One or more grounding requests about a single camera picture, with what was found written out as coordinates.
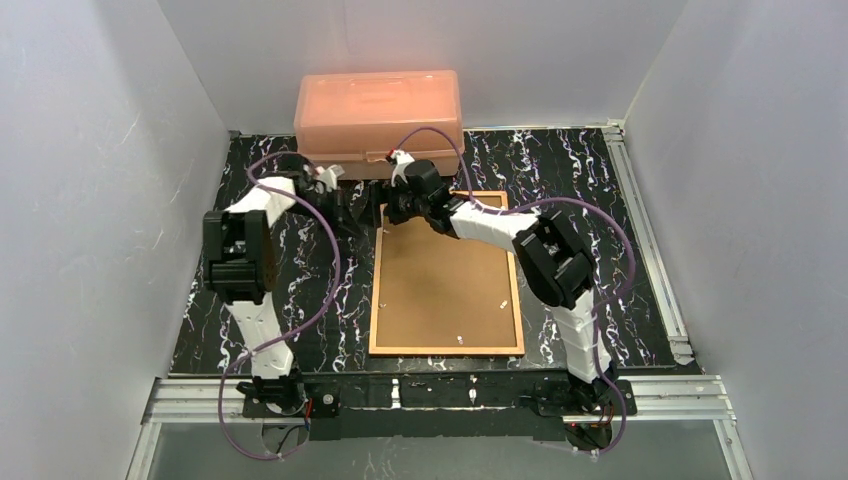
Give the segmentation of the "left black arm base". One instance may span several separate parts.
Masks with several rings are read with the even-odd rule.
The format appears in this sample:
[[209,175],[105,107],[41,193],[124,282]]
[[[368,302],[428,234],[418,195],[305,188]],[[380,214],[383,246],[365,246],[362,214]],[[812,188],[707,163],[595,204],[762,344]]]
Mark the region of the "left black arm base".
[[336,417],[341,410],[341,389],[301,374],[240,381],[236,390],[245,397],[242,415],[251,419]]

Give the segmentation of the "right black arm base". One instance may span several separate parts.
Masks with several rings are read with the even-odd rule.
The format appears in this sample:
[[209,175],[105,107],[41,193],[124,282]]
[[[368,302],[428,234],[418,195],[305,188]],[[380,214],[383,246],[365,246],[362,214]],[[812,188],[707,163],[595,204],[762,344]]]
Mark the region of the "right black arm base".
[[531,390],[530,399],[535,402],[540,416],[596,415],[608,411],[612,406],[613,414],[635,415],[638,407],[632,384],[627,380],[616,380],[615,385],[622,400],[601,379],[591,384],[579,380],[546,378],[536,382]]

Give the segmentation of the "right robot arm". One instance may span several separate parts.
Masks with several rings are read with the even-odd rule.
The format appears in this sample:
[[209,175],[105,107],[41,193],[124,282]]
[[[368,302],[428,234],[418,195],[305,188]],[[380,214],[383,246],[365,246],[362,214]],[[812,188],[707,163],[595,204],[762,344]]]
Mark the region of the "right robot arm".
[[454,193],[430,160],[395,149],[386,160],[390,181],[376,187],[374,205],[393,225],[424,219],[442,235],[480,241],[518,260],[531,292],[547,305],[564,343],[566,368],[586,384],[610,368],[592,314],[596,261],[566,214],[558,209],[522,213],[488,207],[473,194]]

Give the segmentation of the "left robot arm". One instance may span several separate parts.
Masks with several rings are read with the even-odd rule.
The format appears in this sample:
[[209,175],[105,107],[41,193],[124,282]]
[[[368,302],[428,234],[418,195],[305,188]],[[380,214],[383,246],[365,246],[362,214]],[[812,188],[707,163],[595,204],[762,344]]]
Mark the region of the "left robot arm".
[[[279,156],[266,155],[249,165],[246,174],[252,187],[248,193],[203,218],[203,283],[235,319],[246,349],[227,370],[234,372],[242,363],[250,362],[252,375],[263,380],[292,376],[296,360],[287,342],[327,313],[342,276],[342,256],[331,222],[344,210],[338,186],[344,168],[318,166],[291,152],[285,170],[258,178],[257,169]],[[271,234],[286,213],[310,215],[320,224],[332,247],[334,272],[319,310],[301,325],[283,332],[273,298],[278,270]]]

